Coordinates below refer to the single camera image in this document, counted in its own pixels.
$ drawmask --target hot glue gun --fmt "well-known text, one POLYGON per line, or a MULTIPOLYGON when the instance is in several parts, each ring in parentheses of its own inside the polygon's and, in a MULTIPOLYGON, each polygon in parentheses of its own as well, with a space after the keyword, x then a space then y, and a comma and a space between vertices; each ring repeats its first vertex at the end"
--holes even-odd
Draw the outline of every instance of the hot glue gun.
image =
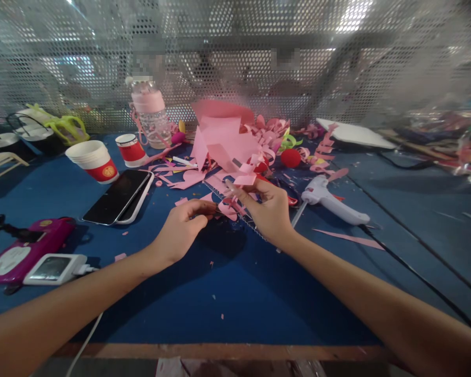
POLYGON ((367 224, 370 221, 368 215, 353 210, 330 194, 326 188, 327 185, 328 179, 324 175, 318 175, 310 181, 301 196, 303 203, 291 222, 293 227, 297 224, 307 204, 318 203, 351 225, 367 224))

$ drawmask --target water bottle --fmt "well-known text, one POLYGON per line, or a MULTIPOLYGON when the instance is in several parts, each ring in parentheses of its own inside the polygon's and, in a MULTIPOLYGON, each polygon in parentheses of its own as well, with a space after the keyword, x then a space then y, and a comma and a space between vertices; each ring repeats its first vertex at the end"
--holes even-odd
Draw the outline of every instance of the water bottle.
POLYGON ((133 102, 131 117, 136 122, 138 129, 144 133, 148 144, 155 149, 164 149, 171 146, 171 127, 167 118, 162 93, 155 86, 150 77, 145 80, 135 80, 132 77, 126 79, 131 83, 133 102))

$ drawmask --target hand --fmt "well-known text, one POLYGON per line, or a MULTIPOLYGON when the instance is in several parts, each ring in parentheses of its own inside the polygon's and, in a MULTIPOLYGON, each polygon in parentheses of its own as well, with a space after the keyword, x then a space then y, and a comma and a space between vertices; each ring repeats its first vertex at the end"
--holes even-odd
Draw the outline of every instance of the hand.
POLYGON ((260 179, 256 179, 253 186, 244 186, 244 189, 235 187, 229 180, 225 183, 246 206, 262 236, 273 245, 283 248, 284 242, 295 233, 289 221, 286 191, 260 179), (258 203, 248 192, 258 193, 263 203, 258 203))
POLYGON ((197 234, 213 218, 215 210, 215 203, 199 199, 174 207, 150 245, 152 252, 164 257, 166 266, 176 263, 187 254, 197 234))

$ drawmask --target white pen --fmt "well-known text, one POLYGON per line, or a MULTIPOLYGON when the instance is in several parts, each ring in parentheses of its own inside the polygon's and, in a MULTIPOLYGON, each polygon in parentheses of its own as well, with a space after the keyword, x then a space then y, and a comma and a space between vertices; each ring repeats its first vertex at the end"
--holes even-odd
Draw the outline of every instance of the white pen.
POLYGON ((187 160, 181 159, 180 157, 173 156, 173 161, 185 164, 187 166, 192 166, 194 168, 197 167, 197 164, 192 164, 192 163, 188 162, 187 160))

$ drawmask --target white board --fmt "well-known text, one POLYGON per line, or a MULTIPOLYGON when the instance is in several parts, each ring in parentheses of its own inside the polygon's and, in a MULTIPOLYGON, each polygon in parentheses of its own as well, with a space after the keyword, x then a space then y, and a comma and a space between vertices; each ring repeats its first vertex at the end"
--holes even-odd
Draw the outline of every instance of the white board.
POLYGON ((396 145, 384 139, 383 136, 376 134, 372 130, 362 126, 354 126, 347 123, 335 122, 332 120, 316 118, 318 123, 328 130, 330 124, 338 124, 338 128, 333 131, 333 137, 344 142, 351 142, 371 147, 394 149, 396 145))

